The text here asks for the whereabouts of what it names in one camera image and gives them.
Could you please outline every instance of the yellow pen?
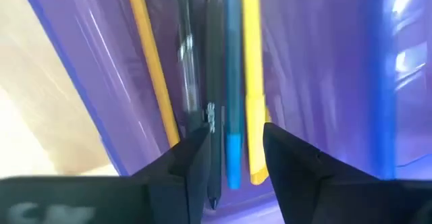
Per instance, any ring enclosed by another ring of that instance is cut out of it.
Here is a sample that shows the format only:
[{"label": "yellow pen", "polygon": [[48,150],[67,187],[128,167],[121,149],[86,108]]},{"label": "yellow pen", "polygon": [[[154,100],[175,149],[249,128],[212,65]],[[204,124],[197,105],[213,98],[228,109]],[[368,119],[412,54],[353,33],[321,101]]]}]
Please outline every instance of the yellow pen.
[{"label": "yellow pen", "polygon": [[266,107],[261,48],[260,0],[242,0],[242,7],[250,181],[252,184],[258,185],[269,176],[263,147]]},{"label": "yellow pen", "polygon": [[146,57],[148,71],[150,73],[153,88],[155,90],[157,103],[161,110],[162,122],[165,127],[170,147],[176,145],[180,138],[174,119],[171,101],[168,96],[168,89],[165,83],[165,77],[159,61],[153,30],[151,28],[149,13],[147,11],[145,0],[130,0],[132,11],[134,12],[135,22],[140,34],[142,50]]}]

